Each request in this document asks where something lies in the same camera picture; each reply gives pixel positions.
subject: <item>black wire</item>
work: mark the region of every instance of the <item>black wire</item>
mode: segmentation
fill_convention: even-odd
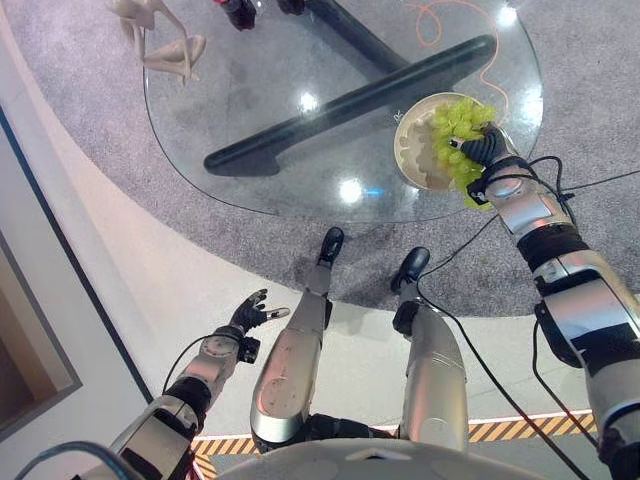
[[[558,404],[558,406],[562,409],[562,411],[569,417],[569,419],[574,423],[578,430],[585,436],[585,438],[593,445],[596,449],[598,448],[598,442],[593,438],[593,436],[587,431],[586,428],[582,426],[580,421],[569,411],[567,406],[558,398],[555,392],[551,389],[551,387],[544,381],[540,372],[538,372],[538,328],[540,327],[540,322],[536,320],[536,323],[533,325],[533,355],[531,357],[531,369],[533,370],[533,375],[538,380],[538,383],[542,385],[549,396],[553,398],[553,400]]]
[[[601,185],[601,184],[606,183],[606,182],[611,182],[612,180],[618,180],[619,178],[624,178],[624,177],[628,177],[628,176],[631,176],[631,175],[636,175],[638,173],[640,173],[640,170],[633,170],[631,172],[622,173],[620,175],[614,175],[613,177],[603,178],[602,180],[597,180],[595,182],[584,183],[582,185],[574,185],[573,187],[565,188],[564,191],[565,192],[573,192],[574,190],[580,190],[582,188],[593,187],[595,185]]]
[[[93,455],[94,457],[98,457],[107,467],[109,467],[118,480],[135,480],[140,478],[132,471],[129,465],[127,465],[120,457],[108,448],[93,442],[74,441],[56,445],[55,447],[48,448],[47,450],[39,453],[33,460],[27,463],[22,470],[20,470],[18,475],[16,475],[15,480],[22,480],[29,474],[29,472],[31,472],[31,470],[45,460],[67,452],[84,452]]]
[[[478,230],[469,240],[467,240],[465,243],[463,243],[462,245],[460,245],[457,249],[455,249],[447,258],[445,258],[442,263],[440,263],[438,266],[432,268],[431,270],[429,270],[428,272],[425,272],[423,274],[421,274],[418,277],[418,282],[426,277],[427,275],[432,274],[433,272],[435,272],[436,270],[440,270],[442,267],[444,267],[447,263],[451,262],[454,258],[456,258],[456,256],[462,252],[462,250],[464,250],[465,248],[467,248],[471,242],[473,242],[476,238],[478,238],[480,236],[480,234],[482,232],[484,232],[484,230],[491,224],[491,222],[493,222],[496,218],[498,218],[498,215],[494,215],[493,217],[491,217],[489,219],[489,221],[487,223],[485,223],[480,230]]]
[[[193,342],[191,342],[189,345],[187,345],[184,348],[184,350],[182,350],[180,355],[178,355],[178,358],[176,358],[176,361],[173,362],[173,365],[171,365],[171,368],[169,369],[169,373],[167,373],[167,378],[165,378],[165,380],[164,380],[164,385],[162,386],[162,394],[163,395],[167,391],[167,386],[169,385],[169,379],[171,378],[171,375],[173,374],[173,371],[178,366],[178,362],[182,359],[182,357],[184,357],[184,354],[187,353],[189,351],[189,349],[191,347],[193,347],[196,343],[201,342],[202,340],[205,340],[205,339],[207,339],[209,337],[212,337],[212,336],[213,336],[213,334],[210,333],[209,335],[203,335],[202,337],[198,337]]]
[[[460,333],[464,337],[465,342],[467,342],[467,345],[471,349],[471,352],[476,357],[476,360],[478,360],[478,363],[480,363],[480,366],[482,367],[484,372],[487,374],[489,379],[493,382],[493,384],[496,386],[496,388],[502,394],[502,396],[505,398],[505,400],[507,402],[509,402],[509,404],[513,407],[513,409],[515,411],[517,411],[518,414],[520,414],[520,416],[524,419],[525,422],[527,422],[527,424],[529,424],[529,426],[533,429],[533,431],[536,432],[540,436],[540,438],[542,438],[542,440],[547,444],[547,446],[551,450],[553,450],[553,452],[558,456],[558,458],[560,458],[560,460],[562,460],[565,463],[565,465],[567,467],[569,467],[571,469],[571,471],[578,478],[580,478],[581,480],[589,480],[589,477],[587,477],[584,474],[584,472],[582,470],[580,470],[580,468],[578,468],[578,466],[575,463],[573,463],[573,461],[555,443],[553,443],[553,441],[547,436],[547,434],[544,433],[542,431],[542,429],[533,420],[531,420],[529,418],[529,416],[520,407],[520,405],[518,405],[518,403],[513,399],[513,397],[511,395],[509,395],[509,393],[505,390],[505,388],[502,386],[500,381],[498,381],[498,379],[495,377],[495,375],[491,372],[491,369],[485,363],[485,361],[483,360],[483,358],[480,355],[480,353],[478,352],[478,350],[476,350],[476,347],[473,345],[473,342],[471,342],[471,339],[467,335],[467,332],[465,331],[464,327],[462,326],[462,323],[460,322],[460,320],[458,320],[458,318],[455,315],[449,313],[444,308],[442,308],[442,307],[436,305],[435,303],[431,302],[430,300],[428,300],[422,294],[422,291],[420,290],[420,284],[416,285],[416,289],[418,291],[418,295],[420,295],[420,297],[428,305],[431,305],[431,307],[434,308],[435,310],[439,310],[440,312],[444,313],[447,317],[451,318],[451,320],[453,320],[455,322],[455,324],[460,329]]]
[[[532,160],[531,162],[529,162],[529,166],[532,167],[536,163],[544,162],[546,160],[553,160],[554,162],[556,162],[556,165],[557,165],[557,170],[556,170],[556,193],[557,193],[557,195],[556,195],[556,197],[558,198],[558,201],[560,202],[560,205],[565,210],[567,215],[569,215],[569,218],[571,219],[571,222],[577,228],[578,224],[576,222],[576,216],[573,213],[573,209],[571,208],[571,206],[567,202],[567,200],[569,200],[569,198],[573,197],[573,194],[566,195],[564,193],[565,190],[562,188],[562,173],[564,171],[564,165],[563,165],[562,160],[560,159],[560,157],[556,157],[555,155],[545,155],[544,157],[538,157],[535,160]]]

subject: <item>glass tabletop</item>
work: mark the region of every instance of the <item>glass tabletop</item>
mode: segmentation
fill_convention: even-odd
[[[432,93],[493,105],[521,155],[542,120],[535,53],[496,0],[308,0],[300,16],[253,0],[239,32],[211,1],[167,6],[207,39],[199,81],[145,70],[149,118],[167,158],[204,193],[277,215],[402,222],[462,208],[455,192],[411,186],[397,168],[401,115]],[[156,15],[147,52],[177,38]]]

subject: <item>high heel shoe sculpture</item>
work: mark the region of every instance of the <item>high heel shoe sculpture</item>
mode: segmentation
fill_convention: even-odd
[[[122,31],[133,45],[142,66],[180,75],[183,85],[187,78],[198,80],[192,68],[204,51],[206,39],[201,35],[188,37],[184,25],[162,0],[108,0],[106,6],[120,17]],[[155,28],[156,12],[167,17],[181,38],[147,54],[143,29]]]

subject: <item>hazard stripe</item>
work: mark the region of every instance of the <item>hazard stripe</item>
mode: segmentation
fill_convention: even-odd
[[[595,432],[595,420],[591,412],[574,413],[574,417],[588,432]],[[580,434],[577,425],[564,413],[535,415],[533,422],[548,436]],[[376,427],[393,432],[396,427]],[[508,419],[472,420],[469,423],[469,442],[496,442],[531,438],[536,432],[520,417]],[[211,462],[215,455],[259,455],[250,435],[230,437],[197,437],[191,444],[196,453],[196,465],[205,480],[217,478],[217,470]]]

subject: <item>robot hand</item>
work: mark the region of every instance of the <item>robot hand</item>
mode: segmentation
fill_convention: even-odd
[[[242,328],[244,333],[247,333],[252,328],[259,327],[269,320],[286,317],[291,313],[288,308],[283,307],[264,311],[265,305],[261,302],[266,300],[266,298],[266,288],[252,293],[233,313],[229,325]]]

